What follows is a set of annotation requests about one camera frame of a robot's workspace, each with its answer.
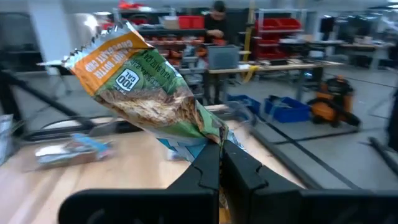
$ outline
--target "yellow strap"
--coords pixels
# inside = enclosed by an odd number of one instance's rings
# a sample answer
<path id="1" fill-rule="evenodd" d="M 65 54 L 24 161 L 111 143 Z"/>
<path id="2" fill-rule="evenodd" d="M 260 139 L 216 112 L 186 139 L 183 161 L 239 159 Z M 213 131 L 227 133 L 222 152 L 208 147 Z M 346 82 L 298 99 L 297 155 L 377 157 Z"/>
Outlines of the yellow strap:
<path id="1" fill-rule="evenodd" d="M 243 83 L 247 83 L 248 81 L 250 81 L 251 77 L 253 76 L 253 73 L 259 69 L 260 67 L 257 65 L 251 65 L 249 67 L 249 71 L 246 75 L 243 76 Z"/>

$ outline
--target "concrete floor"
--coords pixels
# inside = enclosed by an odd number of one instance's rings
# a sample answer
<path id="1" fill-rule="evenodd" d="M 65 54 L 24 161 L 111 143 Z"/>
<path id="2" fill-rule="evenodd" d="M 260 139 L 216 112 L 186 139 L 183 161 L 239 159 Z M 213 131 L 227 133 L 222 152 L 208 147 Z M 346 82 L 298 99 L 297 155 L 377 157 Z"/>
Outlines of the concrete floor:
<path id="1" fill-rule="evenodd" d="M 369 109 L 377 102 L 389 97 L 398 81 L 398 75 L 387 71 L 371 72 L 352 67 L 328 68 L 325 73 L 326 77 L 343 75 L 356 90 L 353 112 L 363 123 L 359 133 L 344 134 L 353 130 L 353 127 L 348 125 L 332 128 L 328 124 L 314 125 L 311 122 L 281 124 L 273 121 L 272 124 L 288 137 L 297 140 L 301 146 L 325 161 L 354 185 L 363 189 L 397 189 L 398 177 L 386 167 L 369 146 L 363 143 L 367 142 L 369 136 L 376 136 L 382 141 L 385 140 L 384 128 L 387 120 L 380 117 L 389 116 L 391 101 L 387 101 L 383 106 L 373 111 L 373 115 L 377 116 L 370 115 Z M 82 116 L 95 117 L 111 114 L 104 106 L 90 99 L 75 77 L 67 77 L 67 83 L 72 88 L 72 93 L 68 96 L 65 95 L 63 84 L 55 86 L 55 83 L 60 81 L 59 77 L 30 75 L 21 78 L 49 95 L 56 95 L 59 97 L 59 102 Z M 268 95 L 294 97 L 296 88 L 282 81 L 262 80 L 245 85 L 231 86 L 228 91 L 232 95 L 245 94 L 263 102 Z M 63 114 L 52 108 L 47 108 L 41 101 L 18 89 L 15 89 L 15 93 L 24 117 L 30 118 L 27 121 L 30 130 L 37 130 L 46 124 L 68 119 Z M 306 92 L 303 100 L 307 101 L 313 97 L 313 92 Z M 270 142 L 277 144 L 281 151 L 300 164 L 305 171 L 318 178 L 322 186 L 326 188 L 349 188 L 270 127 L 262 125 L 260 131 L 267 136 Z M 340 135 L 328 138 L 317 137 L 326 134 Z"/>

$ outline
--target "snack bag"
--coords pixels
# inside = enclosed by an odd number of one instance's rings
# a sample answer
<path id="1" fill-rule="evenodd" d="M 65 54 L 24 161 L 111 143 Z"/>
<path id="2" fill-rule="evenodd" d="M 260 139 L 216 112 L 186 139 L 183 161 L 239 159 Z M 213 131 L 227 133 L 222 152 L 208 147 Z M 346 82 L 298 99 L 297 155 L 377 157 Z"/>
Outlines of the snack bag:
<path id="1" fill-rule="evenodd" d="M 237 142 L 193 96 L 181 74 L 126 23 L 64 61 L 94 100 L 193 161 L 208 140 Z"/>

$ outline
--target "man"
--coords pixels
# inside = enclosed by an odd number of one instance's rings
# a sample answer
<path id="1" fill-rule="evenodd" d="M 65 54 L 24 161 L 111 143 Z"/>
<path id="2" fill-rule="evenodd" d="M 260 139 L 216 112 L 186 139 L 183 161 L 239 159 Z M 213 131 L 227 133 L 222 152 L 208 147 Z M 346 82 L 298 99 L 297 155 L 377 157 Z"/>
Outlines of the man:
<path id="1" fill-rule="evenodd" d="M 215 40 L 226 40 L 226 20 L 225 20 L 225 3 L 223 1 L 215 1 L 210 13 L 205 16 L 205 29 L 206 37 L 205 44 L 212 44 Z M 210 82 L 214 81 L 215 84 L 215 100 L 214 104 L 221 104 L 220 101 L 220 88 L 221 82 L 218 75 L 210 75 L 206 73 L 203 77 L 205 84 L 205 98 L 209 105 L 213 102 L 210 100 Z"/>

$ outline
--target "blue bin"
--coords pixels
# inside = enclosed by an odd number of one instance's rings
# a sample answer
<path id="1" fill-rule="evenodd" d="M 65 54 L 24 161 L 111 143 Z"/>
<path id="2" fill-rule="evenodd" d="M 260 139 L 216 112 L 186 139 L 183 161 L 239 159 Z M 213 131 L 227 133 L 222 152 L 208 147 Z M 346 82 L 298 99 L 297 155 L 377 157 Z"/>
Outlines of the blue bin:
<path id="1" fill-rule="evenodd" d="M 238 101 L 242 103 L 243 105 L 247 106 L 247 108 L 250 110 L 255 115 L 259 115 L 260 113 L 260 102 L 257 100 L 248 97 L 247 95 L 228 95 L 227 97 L 228 101 Z"/>
<path id="2" fill-rule="evenodd" d="M 284 103 L 289 105 L 291 108 L 274 108 L 274 104 L 268 99 L 265 99 L 264 102 L 266 104 L 266 114 L 269 114 L 272 111 L 272 118 L 276 119 L 280 123 L 308 121 L 310 119 L 310 107 L 297 100 L 291 99 L 290 97 L 281 98 L 276 100 L 275 103 L 276 106 L 278 106 L 279 103 Z"/>

